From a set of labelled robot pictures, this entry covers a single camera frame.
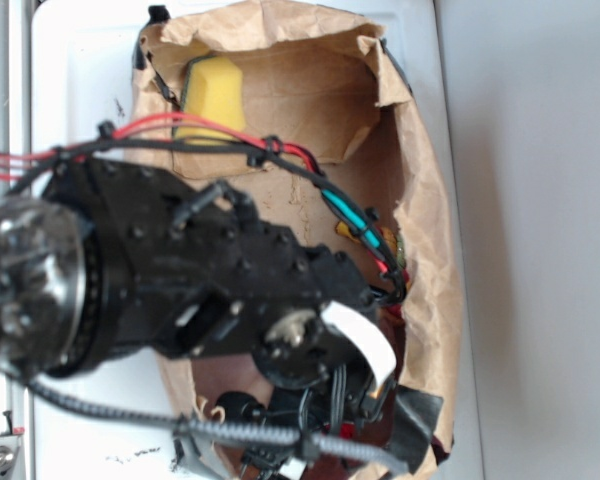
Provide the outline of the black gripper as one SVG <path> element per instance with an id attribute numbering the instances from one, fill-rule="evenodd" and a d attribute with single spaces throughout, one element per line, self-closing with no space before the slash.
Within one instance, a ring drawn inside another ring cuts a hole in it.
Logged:
<path id="1" fill-rule="evenodd" d="M 393 396 L 394 375 L 378 388 L 364 383 L 364 370 L 350 364 L 333 372 L 326 383 L 285 390 L 273 386 L 253 364 L 229 364 L 214 374 L 214 404 L 226 419 L 264 427 L 291 427 L 303 433 L 323 434 L 327 424 L 351 422 L 354 441 L 380 444 L 387 438 L 382 415 Z M 293 446 L 226 447 L 240 479 L 347 479 L 363 462 Z"/>

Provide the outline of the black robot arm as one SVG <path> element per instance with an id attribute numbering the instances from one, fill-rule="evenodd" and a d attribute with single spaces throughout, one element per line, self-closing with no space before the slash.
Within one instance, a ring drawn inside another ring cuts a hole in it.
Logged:
<path id="1" fill-rule="evenodd" d="M 39 197 L 0 200 L 0 372 L 60 408 L 165 427 L 176 439 L 250 448 L 273 472 L 322 455 L 393 471 L 377 447 L 343 440 L 343 421 L 376 417 L 390 378 L 377 304 L 352 260 L 305 247 L 217 181 L 195 190 L 157 168 L 91 158 L 58 166 Z M 251 356 L 288 398 L 231 420 L 169 418 L 90 405 L 37 382 L 151 348 L 169 359 Z"/>

